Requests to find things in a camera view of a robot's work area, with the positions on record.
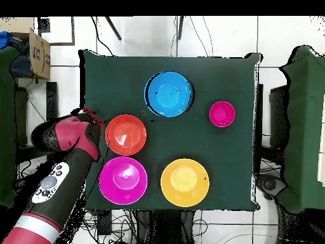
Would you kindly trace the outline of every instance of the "cardboard box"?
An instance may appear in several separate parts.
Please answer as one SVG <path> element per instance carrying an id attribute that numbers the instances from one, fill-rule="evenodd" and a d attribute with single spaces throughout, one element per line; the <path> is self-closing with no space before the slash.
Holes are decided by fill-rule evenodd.
<path id="1" fill-rule="evenodd" d="M 2 18 L 0 31 L 6 31 L 12 36 L 19 37 L 22 41 L 28 41 L 33 78 L 50 79 L 51 45 L 33 32 L 32 22 L 33 18 Z"/>

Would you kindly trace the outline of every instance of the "magenta bowl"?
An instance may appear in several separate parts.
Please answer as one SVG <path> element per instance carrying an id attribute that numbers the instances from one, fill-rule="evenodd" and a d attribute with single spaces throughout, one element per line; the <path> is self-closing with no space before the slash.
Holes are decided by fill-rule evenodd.
<path id="1" fill-rule="evenodd" d="M 210 121 L 217 127 L 231 125 L 235 119 L 235 109 L 226 101 L 214 103 L 209 112 Z"/>
<path id="2" fill-rule="evenodd" d="M 137 160 L 125 156 L 108 161 L 99 176 L 100 192 L 117 205 L 138 201 L 145 193 L 147 184 L 144 167 Z"/>

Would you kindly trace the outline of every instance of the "small magenta bowl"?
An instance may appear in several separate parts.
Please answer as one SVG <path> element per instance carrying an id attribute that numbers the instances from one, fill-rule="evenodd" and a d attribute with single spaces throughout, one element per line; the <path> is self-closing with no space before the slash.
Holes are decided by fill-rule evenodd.
<path id="1" fill-rule="evenodd" d="M 226 101 L 214 103 L 209 112 L 210 121 L 217 127 L 226 127 L 235 119 L 235 109 Z"/>

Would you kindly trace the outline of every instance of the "bowl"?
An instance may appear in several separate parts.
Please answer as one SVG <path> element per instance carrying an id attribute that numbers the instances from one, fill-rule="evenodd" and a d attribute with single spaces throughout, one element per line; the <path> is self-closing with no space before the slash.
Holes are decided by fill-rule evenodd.
<path id="1" fill-rule="evenodd" d="M 200 203 L 208 193 L 209 176 L 197 161 L 174 160 L 161 175 L 161 190 L 170 203 L 191 207 Z"/>
<path id="2" fill-rule="evenodd" d="M 152 76 L 144 89 L 147 107 L 162 117 L 179 116 L 190 109 L 194 101 L 192 83 L 177 72 L 160 72 Z"/>
<path id="3" fill-rule="evenodd" d="M 147 132 L 143 123 L 132 115 L 123 114 L 109 122 L 105 129 L 105 141 L 119 155 L 136 154 L 145 145 Z"/>
<path id="4" fill-rule="evenodd" d="M 120 156 L 108 161 L 100 172 L 99 188 L 116 205 L 138 201 L 147 189 L 147 172 L 137 160 Z"/>
<path id="5" fill-rule="evenodd" d="M 226 127 L 235 119 L 235 109 L 226 101 L 214 103 L 209 112 L 210 121 L 217 127 Z"/>

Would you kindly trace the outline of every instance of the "floor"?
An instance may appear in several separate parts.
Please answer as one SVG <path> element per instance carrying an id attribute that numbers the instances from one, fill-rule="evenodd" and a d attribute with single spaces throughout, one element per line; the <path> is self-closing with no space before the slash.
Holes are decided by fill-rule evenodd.
<path id="1" fill-rule="evenodd" d="M 118 56 L 176 56 L 175 17 L 112 17 L 122 41 L 117 40 L 105 17 L 95 18 L 98 24 L 100 40 Z M 213 44 L 204 24 L 208 26 Z M 263 55 L 260 63 L 259 82 L 264 84 L 263 94 L 263 138 L 262 144 L 269 145 L 270 107 L 269 93 L 272 88 L 287 83 L 279 67 L 285 65 L 296 46 L 307 44 L 323 54 L 325 53 L 324 17 L 185 17 L 182 39 L 178 41 L 178 57 L 244 57 L 248 53 L 259 52 Z M 43 34 L 45 40 L 52 43 L 71 43 L 72 27 L 70 17 L 50 17 L 51 32 Z M 206 52 L 197 37 L 202 40 Z M 58 113 L 68 114 L 79 106 L 79 49 L 89 49 L 100 55 L 110 52 L 96 38 L 91 17 L 74 17 L 74 46 L 51 47 L 51 81 L 58 83 Z M 30 101 L 40 115 L 46 115 L 46 81 L 38 84 L 31 79 L 20 79 L 20 86 L 28 85 Z M 28 103 L 27 133 L 43 122 L 42 117 Z M 44 158 L 33 160 L 27 173 L 35 171 Z M 277 236 L 277 210 L 273 201 L 267 201 L 256 189 L 256 201 L 260 209 L 255 212 L 231 212 L 221 210 L 203 211 L 202 219 L 208 224 L 194 224 L 194 234 L 200 229 L 206 232 L 195 236 L 196 244 L 274 244 Z M 124 215 L 122 210 L 114 210 L 114 217 Z M 121 230 L 123 218 L 114 221 L 113 230 Z M 130 234 L 126 233 L 124 241 Z M 80 229 L 73 244 L 96 244 L 87 231 Z"/>

